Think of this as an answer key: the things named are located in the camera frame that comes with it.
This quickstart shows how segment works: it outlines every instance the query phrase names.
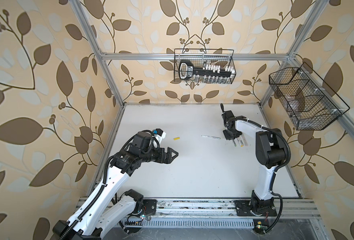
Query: white robotic arm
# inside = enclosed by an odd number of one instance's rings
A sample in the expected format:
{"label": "white robotic arm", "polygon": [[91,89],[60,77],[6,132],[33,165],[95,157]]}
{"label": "white robotic arm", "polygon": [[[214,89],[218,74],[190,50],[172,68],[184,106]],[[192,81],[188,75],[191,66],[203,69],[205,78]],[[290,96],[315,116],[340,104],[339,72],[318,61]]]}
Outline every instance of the white robotic arm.
{"label": "white robotic arm", "polygon": [[54,226],[53,232],[60,240],[101,240],[117,223],[125,228],[121,223],[125,216],[140,214],[143,195],[133,189],[125,192],[118,203],[103,212],[117,190],[142,162],[169,164],[178,156],[169,147],[167,152],[160,148],[165,136],[161,129],[138,132],[118,153],[110,156],[104,167],[103,179],[92,194],[67,221],[60,220]]}

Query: silver pen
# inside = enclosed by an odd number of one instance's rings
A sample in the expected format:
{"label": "silver pen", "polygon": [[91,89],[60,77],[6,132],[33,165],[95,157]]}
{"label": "silver pen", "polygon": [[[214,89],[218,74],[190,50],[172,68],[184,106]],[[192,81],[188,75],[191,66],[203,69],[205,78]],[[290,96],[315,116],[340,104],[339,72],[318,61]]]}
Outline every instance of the silver pen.
{"label": "silver pen", "polygon": [[214,139],[221,139],[220,137],[212,137],[212,136],[206,136],[206,135],[201,135],[202,137],[210,137],[210,138],[214,138]]}

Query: white work surface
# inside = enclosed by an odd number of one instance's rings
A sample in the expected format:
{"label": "white work surface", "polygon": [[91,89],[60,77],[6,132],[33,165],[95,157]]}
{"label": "white work surface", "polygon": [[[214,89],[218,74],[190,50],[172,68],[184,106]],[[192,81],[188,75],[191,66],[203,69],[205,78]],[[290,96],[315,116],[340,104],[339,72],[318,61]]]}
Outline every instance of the white work surface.
{"label": "white work surface", "polygon": [[[246,116],[266,126],[256,104],[226,104],[225,111]],[[222,111],[216,105],[128,105],[125,108],[110,155],[142,130],[166,132],[161,147],[179,153],[171,164],[144,162],[120,188],[118,196],[134,189],[144,197],[251,197],[260,163],[255,142],[245,136],[247,146],[237,147],[223,135]],[[201,135],[221,137],[213,139]],[[298,197],[285,167],[278,170],[273,191],[283,197]]]}

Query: wall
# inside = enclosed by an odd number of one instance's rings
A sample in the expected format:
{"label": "wall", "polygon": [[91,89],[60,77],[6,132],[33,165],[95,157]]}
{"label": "wall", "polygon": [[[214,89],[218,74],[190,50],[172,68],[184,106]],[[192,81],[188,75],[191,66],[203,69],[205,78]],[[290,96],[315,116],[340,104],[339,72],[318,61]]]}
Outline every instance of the wall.
{"label": "wall", "polygon": [[85,196],[118,111],[66,3],[0,1],[0,239],[51,237]]}
{"label": "wall", "polygon": [[[351,107],[354,119],[354,3],[330,1],[299,50]],[[354,140],[338,122],[323,131],[295,131],[280,101],[265,106],[271,127],[290,143],[289,165],[306,198],[314,199],[330,236],[354,239]]]}

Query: wire basket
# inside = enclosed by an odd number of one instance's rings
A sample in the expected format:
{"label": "wire basket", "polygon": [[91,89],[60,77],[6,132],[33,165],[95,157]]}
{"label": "wire basket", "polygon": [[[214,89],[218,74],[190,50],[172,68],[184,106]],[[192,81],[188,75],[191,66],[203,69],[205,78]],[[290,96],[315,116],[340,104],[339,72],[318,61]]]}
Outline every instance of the wire basket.
{"label": "wire basket", "polygon": [[[322,87],[309,77],[311,73],[320,79]],[[269,84],[297,130],[323,130],[350,109],[306,63],[271,73]]]}
{"label": "wire basket", "polygon": [[236,76],[234,50],[174,50],[174,81],[189,83],[232,84]]}

